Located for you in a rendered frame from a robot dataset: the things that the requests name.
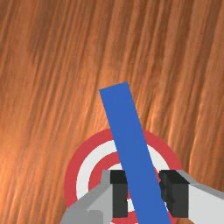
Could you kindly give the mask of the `long blue stick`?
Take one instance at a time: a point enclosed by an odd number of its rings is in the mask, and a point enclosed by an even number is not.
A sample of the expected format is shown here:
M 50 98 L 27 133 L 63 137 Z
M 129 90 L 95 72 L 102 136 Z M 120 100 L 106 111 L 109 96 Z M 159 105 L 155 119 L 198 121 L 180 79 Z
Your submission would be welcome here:
M 138 224 L 171 224 L 129 84 L 105 87 L 100 94 Z

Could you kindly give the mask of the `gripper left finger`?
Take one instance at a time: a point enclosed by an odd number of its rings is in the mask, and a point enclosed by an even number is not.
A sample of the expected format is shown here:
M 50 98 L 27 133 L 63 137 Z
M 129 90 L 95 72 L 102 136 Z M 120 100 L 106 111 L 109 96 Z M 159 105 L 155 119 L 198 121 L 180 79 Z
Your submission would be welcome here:
M 101 183 L 73 203 L 60 224 L 110 224 L 128 216 L 128 182 L 123 170 L 104 170 Z

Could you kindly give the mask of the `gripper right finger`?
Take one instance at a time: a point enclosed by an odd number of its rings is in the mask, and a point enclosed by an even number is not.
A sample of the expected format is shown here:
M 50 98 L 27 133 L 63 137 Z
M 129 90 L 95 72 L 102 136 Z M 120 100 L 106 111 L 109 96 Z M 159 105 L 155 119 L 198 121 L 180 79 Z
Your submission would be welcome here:
M 183 170 L 161 170 L 161 197 L 173 218 L 194 224 L 224 224 L 224 192 L 198 183 Z

